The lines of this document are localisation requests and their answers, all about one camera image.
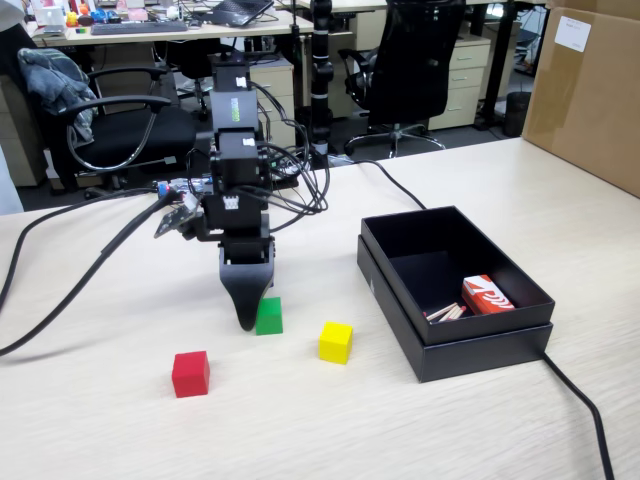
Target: green cube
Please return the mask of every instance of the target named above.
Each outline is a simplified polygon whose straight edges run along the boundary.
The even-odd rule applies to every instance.
[[[258,307],[256,335],[282,333],[282,306],[280,297],[263,298]]]

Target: red cube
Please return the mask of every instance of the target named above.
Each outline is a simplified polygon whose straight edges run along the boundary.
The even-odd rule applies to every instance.
[[[171,380],[178,398],[209,393],[207,352],[178,353],[173,362]]]

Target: keyboard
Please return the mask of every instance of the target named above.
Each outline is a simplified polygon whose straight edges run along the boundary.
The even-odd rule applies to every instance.
[[[91,35],[129,35],[136,33],[186,32],[184,22],[143,22],[143,23],[96,23],[91,27]]]

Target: red and white box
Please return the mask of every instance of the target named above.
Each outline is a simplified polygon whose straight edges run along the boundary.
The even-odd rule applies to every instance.
[[[476,315],[508,312],[515,309],[488,275],[465,278],[462,282],[462,298]]]

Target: laptop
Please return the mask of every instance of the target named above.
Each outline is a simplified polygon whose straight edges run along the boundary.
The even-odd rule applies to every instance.
[[[197,16],[198,20],[216,25],[244,27],[273,5],[273,0],[224,0],[210,12]]]

